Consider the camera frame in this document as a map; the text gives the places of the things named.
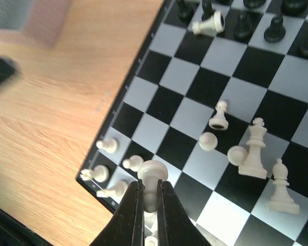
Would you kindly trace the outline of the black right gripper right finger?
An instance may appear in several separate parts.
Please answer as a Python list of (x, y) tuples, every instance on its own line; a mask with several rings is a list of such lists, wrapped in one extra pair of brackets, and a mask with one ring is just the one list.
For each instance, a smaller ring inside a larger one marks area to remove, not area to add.
[(157, 185), (158, 245), (210, 246), (192, 224), (169, 181)]

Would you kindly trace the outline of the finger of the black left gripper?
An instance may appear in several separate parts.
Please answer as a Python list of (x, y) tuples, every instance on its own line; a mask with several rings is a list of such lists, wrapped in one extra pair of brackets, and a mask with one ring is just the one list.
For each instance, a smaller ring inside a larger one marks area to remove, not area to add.
[(8, 56), (0, 56), (0, 85), (20, 74), (21, 68), (17, 61)]

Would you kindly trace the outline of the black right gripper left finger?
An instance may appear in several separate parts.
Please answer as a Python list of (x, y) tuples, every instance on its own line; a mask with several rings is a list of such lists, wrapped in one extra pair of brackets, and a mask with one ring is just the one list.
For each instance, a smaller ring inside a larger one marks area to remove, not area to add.
[(119, 207), (90, 246), (142, 246), (144, 244), (144, 186), (142, 180), (128, 186)]

